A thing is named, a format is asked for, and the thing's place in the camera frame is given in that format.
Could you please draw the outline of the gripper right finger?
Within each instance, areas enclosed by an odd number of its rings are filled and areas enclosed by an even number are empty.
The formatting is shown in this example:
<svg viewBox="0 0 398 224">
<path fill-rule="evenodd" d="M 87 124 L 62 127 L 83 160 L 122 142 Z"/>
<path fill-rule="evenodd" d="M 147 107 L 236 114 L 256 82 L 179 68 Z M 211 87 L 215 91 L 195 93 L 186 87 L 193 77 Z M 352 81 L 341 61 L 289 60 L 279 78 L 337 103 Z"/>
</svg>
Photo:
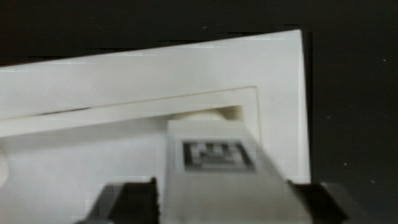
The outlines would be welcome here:
<svg viewBox="0 0 398 224">
<path fill-rule="evenodd" d="M 288 185 L 304 208 L 289 224 L 373 224 L 373 218 L 339 184 L 288 182 Z"/>
</svg>

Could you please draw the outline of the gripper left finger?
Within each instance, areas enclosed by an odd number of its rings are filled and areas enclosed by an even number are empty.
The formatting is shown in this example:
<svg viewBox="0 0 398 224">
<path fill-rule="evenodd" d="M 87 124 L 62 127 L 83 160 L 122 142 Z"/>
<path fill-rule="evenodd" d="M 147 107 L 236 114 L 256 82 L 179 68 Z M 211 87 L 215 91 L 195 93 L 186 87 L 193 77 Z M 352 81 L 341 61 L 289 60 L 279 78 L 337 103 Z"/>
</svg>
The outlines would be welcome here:
<svg viewBox="0 0 398 224">
<path fill-rule="evenodd" d="M 108 184 L 89 214 L 74 224 L 160 224 L 156 179 Z"/>
</svg>

